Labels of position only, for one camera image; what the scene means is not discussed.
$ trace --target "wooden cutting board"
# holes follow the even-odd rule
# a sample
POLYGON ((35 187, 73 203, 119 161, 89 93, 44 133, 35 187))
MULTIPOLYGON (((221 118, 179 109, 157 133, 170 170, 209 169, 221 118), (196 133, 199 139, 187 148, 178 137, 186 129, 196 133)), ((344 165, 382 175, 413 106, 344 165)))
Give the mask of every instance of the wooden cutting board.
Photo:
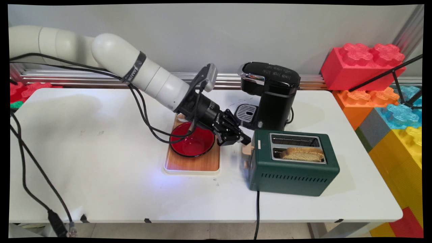
MULTIPOLYGON (((174 130, 182 123, 184 122, 179 121, 176 116, 172 129, 174 130)), ((178 155, 169 146, 165 160, 165 171, 169 174, 215 175, 220 168, 219 151, 219 145, 215 141, 212 149, 206 154, 196 158, 188 158, 178 155)))

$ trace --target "black coffee maker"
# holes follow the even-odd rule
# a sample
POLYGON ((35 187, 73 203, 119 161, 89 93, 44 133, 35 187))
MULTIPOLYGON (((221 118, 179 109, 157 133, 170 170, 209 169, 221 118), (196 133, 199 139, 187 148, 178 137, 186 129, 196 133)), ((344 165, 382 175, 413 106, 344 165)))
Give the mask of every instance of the black coffee maker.
POLYGON ((240 126, 248 129, 283 131, 300 85, 297 72, 268 63, 248 62, 240 66, 241 89, 261 96, 259 106, 242 104, 235 111, 240 126))

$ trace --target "bread slice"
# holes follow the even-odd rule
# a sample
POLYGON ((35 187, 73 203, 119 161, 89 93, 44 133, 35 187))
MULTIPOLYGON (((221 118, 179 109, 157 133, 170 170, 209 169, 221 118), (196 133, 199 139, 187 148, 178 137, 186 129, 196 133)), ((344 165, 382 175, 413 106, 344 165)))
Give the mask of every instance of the bread slice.
POLYGON ((289 147, 280 153, 280 157, 286 160, 321 162, 324 158, 324 152, 316 147, 289 147))

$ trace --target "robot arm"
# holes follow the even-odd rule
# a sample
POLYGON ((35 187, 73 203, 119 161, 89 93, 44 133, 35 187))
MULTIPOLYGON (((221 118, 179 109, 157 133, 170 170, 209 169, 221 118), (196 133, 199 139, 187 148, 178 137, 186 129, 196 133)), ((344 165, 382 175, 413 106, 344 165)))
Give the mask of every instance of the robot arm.
MULTIPOLYGON (((16 26, 9 28, 9 58, 27 53, 41 53, 63 60, 84 64, 91 67, 105 68, 124 77, 126 83, 132 82, 140 90, 155 98, 173 112, 181 112, 192 121, 193 109, 197 107, 197 126, 211 130, 218 137, 220 146, 235 142, 249 144, 251 139, 245 135, 233 114, 227 109, 221 111, 219 106, 205 97, 195 104, 197 93, 193 86, 169 73, 144 55, 140 68, 135 67, 140 51, 130 43, 114 34, 101 34, 96 38, 79 36, 74 32, 38 27, 16 26)), ((21 62, 62 65, 65 63, 42 57, 26 57, 21 62)), ((205 90, 211 91, 217 76, 213 64, 205 66, 195 79, 206 82, 205 90)))

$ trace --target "orange lego block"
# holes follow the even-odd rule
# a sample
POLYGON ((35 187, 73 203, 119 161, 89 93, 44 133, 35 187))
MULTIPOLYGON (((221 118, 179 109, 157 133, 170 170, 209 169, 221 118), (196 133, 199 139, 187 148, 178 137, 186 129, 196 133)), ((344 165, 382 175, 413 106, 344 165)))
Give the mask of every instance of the orange lego block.
POLYGON ((337 103, 356 130, 374 107, 386 107, 388 104, 398 104, 399 95, 387 87, 383 91, 333 91, 337 103))
POLYGON ((372 237, 396 237, 389 223, 384 223, 369 232, 372 237))

